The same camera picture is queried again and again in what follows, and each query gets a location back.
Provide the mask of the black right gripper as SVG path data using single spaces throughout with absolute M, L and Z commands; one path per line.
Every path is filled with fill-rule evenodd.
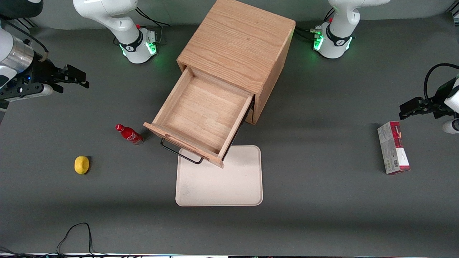
M 86 81 L 86 73 L 69 64 L 63 67 L 56 67 L 49 59 L 40 62 L 39 59 L 34 58 L 29 68 L 29 83 L 44 83 L 48 85 L 53 83 L 53 91 L 57 93 L 64 93 L 62 84 L 79 85 L 85 89 L 90 88 L 90 83 Z

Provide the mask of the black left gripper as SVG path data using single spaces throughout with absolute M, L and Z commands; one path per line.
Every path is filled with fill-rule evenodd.
M 429 109 L 428 102 L 422 97 L 415 97 L 400 105 L 400 120 L 405 120 L 410 116 L 425 115 L 433 113 L 435 119 L 439 119 L 443 116 L 452 116 L 456 118 L 456 112 L 449 108 L 444 101 L 451 93 L 456 79 L 451 79 L 448 82 L 442 84 L 437 90 L 433 97 L 429 100 L 433 105 L 433 110 Z

